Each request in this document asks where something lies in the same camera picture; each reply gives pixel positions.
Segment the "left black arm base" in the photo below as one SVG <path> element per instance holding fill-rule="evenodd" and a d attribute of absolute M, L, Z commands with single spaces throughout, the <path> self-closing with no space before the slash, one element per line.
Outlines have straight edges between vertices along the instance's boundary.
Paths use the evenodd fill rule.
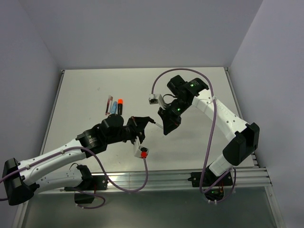
<path fill-rule="evenodd" d="M 106 190 L 107 189 L 107 180 L 103 176 L 81 176 L 80 184 L 78 184 L 75 187 L 64 187 L 64 191 L 70 192 L 80 190 L 80 191 L 92 191 L 93 194 L 96 194 L 98 190 Z M 74 202 L 76 204 L 81 205 L 89 205 L 93 203 L 93 200 L 95 199 L 94 196 L 81 193 L 79 191 L 76 191 L 74 194 Z"/>

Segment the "red pen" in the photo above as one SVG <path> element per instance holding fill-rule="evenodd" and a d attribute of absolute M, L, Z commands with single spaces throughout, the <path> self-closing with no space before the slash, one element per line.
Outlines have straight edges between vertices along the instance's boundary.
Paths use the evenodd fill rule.
<path fill-rule="evenodd" d="M 108 99 L 107 99 L 105 115 L 110 114 L 111 107 L 112 107 L 112 101 L 113 101 L 113 97 L 111 95 L 109 95 Z"/>

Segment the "black orange highlighter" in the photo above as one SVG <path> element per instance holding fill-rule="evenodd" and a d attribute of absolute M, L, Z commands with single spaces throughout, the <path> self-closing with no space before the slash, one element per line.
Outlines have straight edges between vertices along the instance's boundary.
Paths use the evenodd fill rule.
<path fill-rule="evenodd" d="M 122 115 L 123 114 L 123 99 L 118 99 L 117 102 L 117 114 Z"/>

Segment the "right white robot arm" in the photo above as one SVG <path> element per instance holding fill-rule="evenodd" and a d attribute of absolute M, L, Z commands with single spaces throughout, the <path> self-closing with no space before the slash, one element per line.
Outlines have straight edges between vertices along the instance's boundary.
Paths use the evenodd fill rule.
<path fill-rule="evenodd" d="M 216 185 L 222 174 L 238 166 L 258 147 L 260 128 L 239 118 L 211 92 L 211 88 L 200 78 L 189 82 L 180 75 L 173 77 L 167 87 L 174 100 L 166 103 L 161 94 L 152 93 L 150 104 L 159 104 L 158 115 L 163 122 L 163 133 L 168 135 L 181 124 L 181 114 L 193 106 L 212 120 L 211 128 L 218 127 L 228 140 L 222 154 L 206 168 L 206 181 Z"/>

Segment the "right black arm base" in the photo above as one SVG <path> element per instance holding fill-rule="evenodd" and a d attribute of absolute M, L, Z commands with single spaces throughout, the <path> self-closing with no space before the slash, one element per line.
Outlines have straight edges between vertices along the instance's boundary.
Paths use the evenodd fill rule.
<path fill-rule="evenodd" d="M 200 178 L 201 178 L 201 172 L 191 172 L 190 177 L 187 179 L 191 182 L 192 187 L 199 188 L 200 186 Z M 207 200 L 210 201 L 220 201 L 223 200 L 225 197 L 225 186 L 232 186 L 234 180 L 232 180 L 231 172 L 229 171 L 222 179 L 217 177 L 212 173 L 212 171 L 209 170 L 209 166 L 205 170 L 204 179 L 202 183 L 203 190 L 207 190 L 215 181 L 219 180 L 219 182 L 216 183 L 216 185 L 204 193 L 204 196 L 207 198 Z"/>

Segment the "blue highlighter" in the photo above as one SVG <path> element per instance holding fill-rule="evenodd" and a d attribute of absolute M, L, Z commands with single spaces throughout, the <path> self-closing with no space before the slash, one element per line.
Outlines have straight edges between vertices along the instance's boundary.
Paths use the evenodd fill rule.
<path fill-rule="evenodd" d="M 110 110 L 110 114 L 116 114 L 117 106 L 118 106 L 117 101 L 113 101 L 113 104 L 112 104 L 112 107 L 111 107 L 111 110 Z"/>

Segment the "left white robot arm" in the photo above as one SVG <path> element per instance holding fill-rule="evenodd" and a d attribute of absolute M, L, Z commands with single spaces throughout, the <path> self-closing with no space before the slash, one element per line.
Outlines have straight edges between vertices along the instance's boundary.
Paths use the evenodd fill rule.
<path fill-rule="evenodd" d="M 3 201 L 15 206 L 28 201 L 35 193 L 62 187 L 68 190 L 90 188 L 93 177 L 86 166 L 78 166 L 72 171 L 57 170 L 72 162 L 96 157 L 110 144 L 130 141 L 134 155 L 145 160 L 149 150 L 141 145 L 145 139 L 144 130 L 148 123 L 154 122 L 150 117 L 132 116 L 124 123 L 120 115 L 111 114 L 57 149 L 32 159 L 5 161 L 0 180 L 7 195 Z"/>

